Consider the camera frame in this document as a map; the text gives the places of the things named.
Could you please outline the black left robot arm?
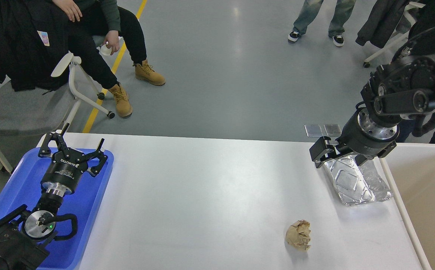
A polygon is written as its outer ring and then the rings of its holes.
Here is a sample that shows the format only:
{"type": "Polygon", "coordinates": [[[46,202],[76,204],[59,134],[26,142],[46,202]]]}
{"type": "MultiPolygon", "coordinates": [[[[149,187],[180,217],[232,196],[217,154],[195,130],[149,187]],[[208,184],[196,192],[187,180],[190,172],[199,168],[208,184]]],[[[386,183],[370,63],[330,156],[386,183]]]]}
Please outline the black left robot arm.
{"type": "Polygon", "coordinates": [[[65,241],[78,233],[78,217],[58,214],[66,195],[74,194],[82,175],[97,176],[108,156],[102,149],[104,138],[93,152],[84,153],[66,145],[64,135],[48,133],[38,157],[51,163],[40,182],[41,196],[32,210],[22,204],[0,219],[0,270],[35,270],[49,256],[46,246],[65,241]]]}

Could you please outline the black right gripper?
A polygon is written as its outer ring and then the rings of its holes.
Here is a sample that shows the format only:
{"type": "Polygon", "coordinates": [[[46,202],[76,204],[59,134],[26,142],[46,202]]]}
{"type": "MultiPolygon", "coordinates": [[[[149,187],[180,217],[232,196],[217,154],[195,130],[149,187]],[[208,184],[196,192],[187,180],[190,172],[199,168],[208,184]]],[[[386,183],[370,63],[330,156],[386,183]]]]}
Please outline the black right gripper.
{"type": "Polygon", "coordinates": [[[383,158],[396,147],[399,127],[383,127],[371,119],[366,108],[359,108],[343,127],[337,146],[330,143],[331,137],[321,136],[309,148],[311,160],[315,168],[331,159],[337,159],[344,153],[358,154],[355,164],[362,166],[374,157],[383,158]]]}

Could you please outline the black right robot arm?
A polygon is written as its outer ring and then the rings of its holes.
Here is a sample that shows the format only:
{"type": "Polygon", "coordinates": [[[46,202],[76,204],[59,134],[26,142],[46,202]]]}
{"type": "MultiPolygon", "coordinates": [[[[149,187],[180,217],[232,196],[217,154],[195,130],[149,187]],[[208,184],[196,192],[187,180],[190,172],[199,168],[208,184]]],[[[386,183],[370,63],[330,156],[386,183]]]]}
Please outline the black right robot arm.
{"type": "Polygon", "coordinates": [[[435,53],[402,58],[396,53],[370,75],[360,94],[364,107],[356,106],[337,144],[322,136],[310,147],[316,168],[345,156],[353,155],[357,165],[385,157],[396,146],[402,119],[416,120],[414,136],[424,133],[425,116],[435,119],[435,53]]]}

